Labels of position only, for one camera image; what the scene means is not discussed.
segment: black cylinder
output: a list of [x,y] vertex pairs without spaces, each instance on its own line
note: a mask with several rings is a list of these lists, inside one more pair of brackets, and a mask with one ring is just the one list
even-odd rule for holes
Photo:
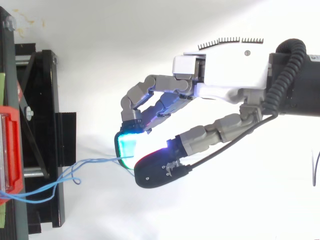
[[[290,54],[272,53],[269,63],[266,92],[283,71]],[[280,114],[320,117],[320,56],[307,55],[303,66],[287,93],[282,97]]]

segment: metal frame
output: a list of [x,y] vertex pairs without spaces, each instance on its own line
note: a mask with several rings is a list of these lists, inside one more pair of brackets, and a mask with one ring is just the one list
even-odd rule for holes
[[[76,113],[59,112],[56,55],[51,50],[36,52],[34,43],[15,45],[13,31],[2,24],[8,16],[0,7],[0,73],[5,73],[4,104],[20,108],[21,155],[28,176],[23,179],[22,192],[30,192],[56,181],[62,167],[76,162]],[[16,56],[26,55],[30,56],[28,60],[16,62]],[[18,97],[19,86],[22,95]],[[31,118],[27,107],[34,111]],[[47,190],[28,199],[44,199],[51,194]],[[53,228],[65,222],[62,183],[54,198],[45,203],[8,201],[0,239],[27,240],[29,234],[41,233],[41,223],[48,222]]]
[[[29,54],[28,65],[17,65],[18,80],[24,88],[20,100],[24,168],[25,172],[32,168],[37,172],[25,179],[27,192],[56,181],[62,167],[76,162],[76,113],[59,112],[56,55],[51,50]],[[30,121],[27,107],[34,111]],[[27,199],[45,199],[51,194],[48,190]],[[27,204],[27,212],[29,234],[41,233],[41,223],[61,227],[65,222],[63,184],[57,186],[52,200]]]
[[[0,7],[0,73],[5,73],[4,103],[19,109],[14,33],[5,29],[2,24],[8,16],[10,16],[9,13]],[[0,229],[0,239],[27,240],[28,219],[26,204],[11,200],[5,206],[5,227]]]

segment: red component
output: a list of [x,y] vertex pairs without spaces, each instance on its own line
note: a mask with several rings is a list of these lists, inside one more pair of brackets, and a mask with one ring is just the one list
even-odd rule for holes
[[[4,116],[5,119],[7,179],[8,185],[10,186],[6,193],[18,194],[24,187],[21,163],[19,110],[10,106],[0,106],[0,117],[1,116]],[[7,201],[8,199],[0,199],[0,205]]]

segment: black metal bracket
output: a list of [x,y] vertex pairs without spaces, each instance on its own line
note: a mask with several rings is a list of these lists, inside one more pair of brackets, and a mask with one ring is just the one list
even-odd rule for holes
[[[31,56],[28,65],[16,67],[23,92],[19,105],[24,167],[40,167],[44,175],[25,179],[25,189],[30,192],[56,181],[62,167],[76,162],[76,113],[59,112],[55,54],[51,50],[27,52],[28,47],[16,45],[16,50],[23,49]],[[34,112],[31,120],[27,120],[26,107]],[[27,199],[45,199],[51,194],[52,189]],[[27,215],[29,234],[40,233],[41,223],[52,222],[53,228],[61,227],[65,222],[63,184],[57,186],[51,201],[27,204]]]

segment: blue wire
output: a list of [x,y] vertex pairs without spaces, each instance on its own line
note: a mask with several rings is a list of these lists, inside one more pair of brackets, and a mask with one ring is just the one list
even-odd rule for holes
[[[84,159],[84,160],[77,161],[75,164],[73,164],[72,166],[69,166],[67,169],[65,169],[55,182],[49,183],[49,184],[47,184],[45,186],[40,187],[37,190],[34,190],[32,192],[28,192],[28,193],[8,194],[6,192],[0,191],[0,199],[14,199],[14,200],[18,200],[18,201],[25,202],[25,203],[28,203],[28,204],[44,203],[46,201],[51,200],[55,196],[55,192],[56,192],[56,188],[57,188],[58,184],[72,180],[77,185],[80,185],[81,184],[81,179],[78,178],[78,177],[74,177],[74,173],[76,171],[78,171],[83,165],[90,164],[90,163],[106,163],[106,162],[114,162],[115,163],[115,161],[118,160],[118,159],[120,159],[120,158],[119,157],[112,158],[112,159],[98,158],[98,159]],[[43,200],[27,200],[27,199],[24,199],[25,197],[44,192],[44,191],[49,190],[51,188],[53,188],[52,195],[50,197],[46,198],[46,199],[43,199]]]

